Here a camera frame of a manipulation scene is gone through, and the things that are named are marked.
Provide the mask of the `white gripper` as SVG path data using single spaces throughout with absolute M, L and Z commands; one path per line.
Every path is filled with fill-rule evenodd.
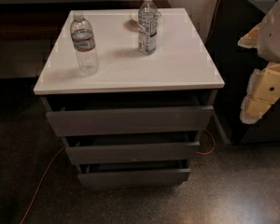
M 260 58 L 274 62 L 262 70 L 255 69 L 247 85 L 240 120 L 244 124 L 254 124 L 280 99 L 280 0 L 237 45 L 257 49 Z

